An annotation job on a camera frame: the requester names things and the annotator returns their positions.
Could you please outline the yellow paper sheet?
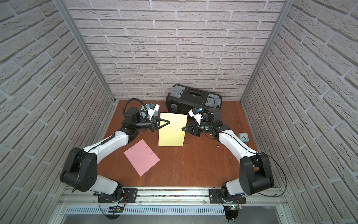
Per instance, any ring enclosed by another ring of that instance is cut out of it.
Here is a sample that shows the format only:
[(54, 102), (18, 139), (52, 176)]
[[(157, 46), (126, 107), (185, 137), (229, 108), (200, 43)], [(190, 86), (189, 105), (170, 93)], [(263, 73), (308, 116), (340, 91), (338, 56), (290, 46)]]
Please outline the yellow paper sheet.
[(161, 147), (181, 147), (185, 136), (181, 136), (182, 128), (187, 124), (187, 115), (176, 113), (161, 113), (161, 119), (170, 121), (168, 126), (159, 130), (158, 145)]

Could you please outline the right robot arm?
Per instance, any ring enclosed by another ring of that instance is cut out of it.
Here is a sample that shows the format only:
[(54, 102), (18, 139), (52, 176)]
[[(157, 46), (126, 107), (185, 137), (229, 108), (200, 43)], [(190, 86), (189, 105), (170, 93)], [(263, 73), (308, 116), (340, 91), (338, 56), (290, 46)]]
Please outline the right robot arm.
[(182, 128), (182, 131), (199, 137), (201, 133), (209, 133), (224, 145), (240, 163), (239, 177), (224, 183), (222, 191), (226, 197), (239, 194), (252, 195), (274, 186), (274, 178), (269, 157), (258, 153), (247, 146), (234, 131), (223, 124), (218, 108), (210, 108), (208, 117), (204, 118), (201, 108), (193, 108), (188, 114), (195, 121)]

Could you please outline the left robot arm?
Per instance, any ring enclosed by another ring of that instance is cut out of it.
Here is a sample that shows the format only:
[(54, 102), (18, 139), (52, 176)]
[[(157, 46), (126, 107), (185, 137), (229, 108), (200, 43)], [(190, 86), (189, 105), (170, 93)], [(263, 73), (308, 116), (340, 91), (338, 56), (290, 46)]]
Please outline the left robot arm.
[(139, 108), (131, 107), (124, 112), (122, 127), (111, 136), (98, 143), (84, 148), (75, 147), (70, 150), (59, 179), (81, 192), (95, 191), (113, 195), (119, 183), (98, 174), (98, 163), (112, 152), (132, 142), (139, 130), (159, 130), (170, 124), (170, 121), (154, 117), (144, 107), (145, 117), (141, 117)]

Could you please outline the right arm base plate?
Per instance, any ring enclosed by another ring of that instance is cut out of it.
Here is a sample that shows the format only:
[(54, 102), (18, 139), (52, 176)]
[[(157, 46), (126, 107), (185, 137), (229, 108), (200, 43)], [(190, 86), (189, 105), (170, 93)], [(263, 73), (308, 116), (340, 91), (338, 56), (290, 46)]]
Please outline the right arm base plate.
[(209, 200), (211, 204), (245, 204), (247, 200), (245, 194), (230, 195), (221, 188), (212, 187), (209, 190)]

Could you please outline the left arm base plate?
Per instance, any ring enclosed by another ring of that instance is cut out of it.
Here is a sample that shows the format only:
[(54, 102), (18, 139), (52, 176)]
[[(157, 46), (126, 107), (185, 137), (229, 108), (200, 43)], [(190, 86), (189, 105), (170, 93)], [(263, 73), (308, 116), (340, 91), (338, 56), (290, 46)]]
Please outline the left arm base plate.
[(99, 195), (99, 203), (135, 203), (137, 198), (137, 188), (120, 188), (112, 195), (101, 193)]

